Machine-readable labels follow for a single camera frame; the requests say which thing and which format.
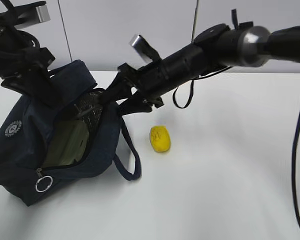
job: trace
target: black cable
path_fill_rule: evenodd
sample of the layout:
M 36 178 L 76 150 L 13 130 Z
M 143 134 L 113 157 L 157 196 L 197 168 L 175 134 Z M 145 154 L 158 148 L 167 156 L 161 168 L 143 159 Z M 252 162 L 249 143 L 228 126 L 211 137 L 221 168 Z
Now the black cable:
M 201 76 L 201 77 L 196 77 L 196 78 L 192 79 L 191 85 L 190 85 L 190 94 L 189 94 L 189 98 L 188 98 L 188 100 L 186 101 L 186 104 L 185 104 L 184 106 L 180 106 L 180 105 L 177 103 L 177 100 L 176 100 L 176 94 L 177 94 L 177 91 L 178 91 L 178 88 L 179 88 L 179 87 L 177 87 L 177 88 L 175 89 L 175 91 L 173 92 L 173 95 L 172 95 L 172 101 L 173 101 L 173 104 L 174 104 L 177 108 L 179 108 L 179 109 L 186 109 L 186 108 L 189 107 L 189 105 L 191 104 L 192 98 L 194 97 L 194 94 L 195 94 L 195 80 L 201 80 L 201 79 L 211 78 L 211 77 L 213 77 L 213 76 L 215 76 L 215 75 L 218 75 L 218 74 L 220 74 L 220 73 L 223 73 L 224 71 L 227 71 L 227 70 L 229 70 L 229 69 L 231 69 L 231 68 L 232 68 L 232 66 L 227 66 L 227 67 L 225 67 L 224 69 L 221 69 L 220 71 L 216 71 L 216 72 L 214 72 L 214 73 L 212 73 L 212 74 L 209 74 L 209 75 L 207 75 L 207 76 Z
M 6 7 L 6 9 L 8 9 L 8 11 L 11 11 L 15 16 L 17 16 L 17 11 L 9 0 L 0 0 L 0 1 Z
M 27 40 L 32 41 L 34 43 L 35 48 L 40 48 L 40 42 L 38 41 L 38 39 L 36 39 L 35 36 L 31 35 L 30 33 L 26 32 L 26 31 L 18 30 L 18 32 L 22 36 L 24 36 Z
M 297 196 L 297 181 L 296 181 L 296 162 L 297 162 L 297 149 L 298 141 L 300 136 L 300 112 L 296 124 L 293 145 L 292 145 L 292 156 L 291 156 L 291 186 L 292 186 L 292 197 L 293 197 L 293 207 L 295 212 L 296 221 L 300 228 L 300 213 L 298 207 L 298 196 Z
M 221 69 L 221 70 L 219 70 L 219 71 L 216 71 L 216 72 L 214 72 L 214 73 L 212 73 L 212 74 L 209 74 L 209 75 L 207 75 L 207 76 L 196 77 L 196 78 L 193 79 L 193 80 L 207 79 L 207 78 L 213 77 L 213 76 L 215 76 L 215 75 L 218 75 L 218 74 L 220 74 L 220 73 L 223 73 L 223 72 L 225 72 L 225 71 L 227 71 L 227 70 L 229 70 L 229 69 L 232 69 L 232 66 L 227 66 L 227 67 L 225 67 L 224 69 Z

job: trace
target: white table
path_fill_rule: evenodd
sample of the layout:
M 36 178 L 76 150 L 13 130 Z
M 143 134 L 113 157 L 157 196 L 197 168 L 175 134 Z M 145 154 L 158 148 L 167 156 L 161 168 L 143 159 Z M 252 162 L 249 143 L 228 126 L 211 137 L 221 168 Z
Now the white table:
M 100 87 L 115 74 L 93 72 Z M 31 207 L 0 186 L 0 240 L 300 240 L 290 183 L 300 74 L 223 73 L 196 82 L 185 110 L 171 95 L 125 117 L 141 180 L 111 166 Z M 0 126 L 17 98 L 0 87 Z M 155 125 L 170 132 L 167 153 L 151 147 Z M 297 184 L 300 207 L 300 143 Z

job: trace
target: yellow toy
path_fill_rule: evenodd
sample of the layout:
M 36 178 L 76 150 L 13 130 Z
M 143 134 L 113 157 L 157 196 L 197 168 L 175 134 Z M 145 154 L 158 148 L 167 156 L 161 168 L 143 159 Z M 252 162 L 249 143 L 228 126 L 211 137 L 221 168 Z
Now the yellow toy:
M 158 152 L 166 152 L 170 149 L 171 141 L 169 132 L 165 126 L 154 126 L 150 131 L 150 142 L 153 149 Z

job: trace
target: bag strap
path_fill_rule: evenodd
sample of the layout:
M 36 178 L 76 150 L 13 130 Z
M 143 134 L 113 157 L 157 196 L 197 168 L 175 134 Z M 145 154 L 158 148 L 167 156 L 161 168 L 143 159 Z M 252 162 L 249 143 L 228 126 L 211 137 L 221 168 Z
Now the bag strap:
M 141 177 L 141 162 L 140 162 L 140 157 L 139 154 L 137 152 L 137 150 L 134 147 L 134 144 L 131 140 L 130 134 L 128 132 L 127 126 L 125 121 L 122 119 L 122 125 L 121 125 L 121 132 L 122 135 L 126 141 L 126 143 L 128 144 L 129 148 L 131 149 L 133 155 L 134 155 L 134 159 L 135 159 L 135 167 L 134 167 L 134 173 L 132 174 L 131 172 L 129 172 L 125 166 L 122 164 L 122 162 L 120 161 L 120 158 L 117 156 L 117 154 L 114 156 L 113 158 L 113 162 L 116 166 L 116 168 L 118 169 L 119 173 L 128 181 L 131 180 L 137 180 Z

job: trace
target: metal ring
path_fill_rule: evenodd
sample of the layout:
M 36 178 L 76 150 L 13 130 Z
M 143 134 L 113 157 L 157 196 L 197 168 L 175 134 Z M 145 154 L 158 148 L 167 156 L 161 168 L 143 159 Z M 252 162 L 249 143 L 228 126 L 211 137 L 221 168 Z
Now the metal ring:
M 49 183 L 49 185 L 48 185 L 44 190 L 39 190 L 39 189 L 38 189 L 38 184 L 39 184 L 43 179 L 50 179 L 51 182 Z M 38 179 L 38 181 L 36 181 L 36 184 L 35 184 L 35 186 L 34 186 L 34 189 L 35 189 L 38 193 L 44 193 L 45 191 L 47 191 L 47 190 L 52 186 L 53 181 L 54 181 L 54 180 L 53 180 L 53 178 L 52 178 L 51 176 L 44 176 L 44 177 Z

